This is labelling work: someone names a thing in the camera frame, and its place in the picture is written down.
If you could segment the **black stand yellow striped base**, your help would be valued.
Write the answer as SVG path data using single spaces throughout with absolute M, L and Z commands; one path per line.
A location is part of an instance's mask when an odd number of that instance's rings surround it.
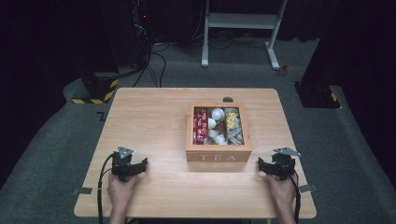
M 72 102 L 78 105 L 106 104 L 113 96 L 118 81 L 114 77 L 99 77 L 95 74 L 83 76 L 78 81 Z

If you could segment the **person's left hand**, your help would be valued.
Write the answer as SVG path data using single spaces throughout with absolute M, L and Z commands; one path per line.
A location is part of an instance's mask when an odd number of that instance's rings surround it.
M 130 177 L 126 182 L 122 182 L 116 175 L 108 176 L 108 194 L 114 208 L 126 209 L 134 193 L 134 185 L 138 176 Z

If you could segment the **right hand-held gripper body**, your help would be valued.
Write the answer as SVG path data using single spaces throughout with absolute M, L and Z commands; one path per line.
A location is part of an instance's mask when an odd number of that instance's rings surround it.
M 275 154 L 272 156 L 272 162 L 278 167 L 276 175 L 280 180 L 285 180 L 295 173 L 295 159 L 293 159 L 292 156 L 300 157 L 301 153 L 291 149 L 290 147 L 275 149 Z

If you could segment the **white metal stand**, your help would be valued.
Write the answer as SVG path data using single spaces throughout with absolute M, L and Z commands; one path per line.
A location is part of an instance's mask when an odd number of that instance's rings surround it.
M 235 13 L 214 13 L 210 11 L 210 0 L 205 0 L 205 26 L 204 26 L 204 42 L 202 48 L 201 66 L 209 65 L 209 29 L 210 28 L 235 28 L 235 29 L 257 29 L 271 30 L 271 38 L 264 43 L 265 50 L 268 54 L 270 63 L 274 70 L 281 68 L 275 51 L 274 44 L 280 24 L 283 20 L 284 11 L 288 0 L 280 0 L 279 11 L 274 15 L 264 14 L 235 14 Z

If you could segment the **yellow tea packet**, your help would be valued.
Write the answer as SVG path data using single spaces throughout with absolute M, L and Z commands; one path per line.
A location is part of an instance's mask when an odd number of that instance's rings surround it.
M 226 115 L 226 123 L 228 129 L 234 129 L 238 124 L 238 117 L 237 114 L 233 111 L 229 112 Z

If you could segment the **person's right hand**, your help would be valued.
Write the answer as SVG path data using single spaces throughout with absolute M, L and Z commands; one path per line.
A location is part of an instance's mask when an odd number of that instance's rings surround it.
M 280 210 L 291 209 L 296 197 L 294 183 L 297 182 L 297 175 L 292 175 L 290 179 L 278 180 L 273 175 L 266 176 L 273 200 Z

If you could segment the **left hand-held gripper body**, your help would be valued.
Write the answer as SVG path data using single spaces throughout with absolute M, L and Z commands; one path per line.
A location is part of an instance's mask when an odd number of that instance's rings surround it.
M 127 182 L 130 179 L 128 172 L 131 170 L 133 152 L 132 149 L 122 146 L 118 146 L 118 150 L 113 152 L 111 173 L 116 175 L 121 182 Z

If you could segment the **stack of red tea packets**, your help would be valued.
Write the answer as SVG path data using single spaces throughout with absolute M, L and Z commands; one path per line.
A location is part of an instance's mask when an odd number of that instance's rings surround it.
M 207 108 L 199 107 L 193 115 L 193 143 L 204 145 L 208 137 L 208 116 Z

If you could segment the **wooden tea box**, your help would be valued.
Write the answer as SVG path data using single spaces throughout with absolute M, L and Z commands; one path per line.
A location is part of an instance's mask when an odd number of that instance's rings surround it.
M 242 132 L 244 137 L 243 145 L 231 145 L 227 139 L 225 116 L 222 121 L 217 121 L 217 126 L 212 130 L 217 130 L 224 134 L 227 144 L 217 145 L 209 136 L 204 145 L 195 145 L 193 143 L 193 115 L 199 107 L 207 108 L 208 118 L 212 118 L 211 112 L 214 108 L 237 108 L 240 114 Z M 187 141 L 186 155 L 187 161 L 201 162 L 247 162 L 252 152 L 250 134 L 248 129 L 247 115 L 243 104 L 238 103 L 192 103 L 189 107 L 187 120 Z

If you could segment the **pile of grey tea packets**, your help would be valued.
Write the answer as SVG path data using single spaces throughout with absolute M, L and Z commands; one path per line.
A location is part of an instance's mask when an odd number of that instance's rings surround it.
M 237 114 L 238 124 L 236 125 L 236 127 L 234 129 L 228 129 L 227 123 L 226 123 L 227 139 L 231 145 L 243 145 L 244 137 L 243 137 L 243 132 L 242 132 L 242 125 L 241 125 L 239 110 L 237 108 L 230 108 L 230 107 L 226 108 L 225 109 L 225 122 L 226 122 L 226 115 L 231 111 L 233 111 Z

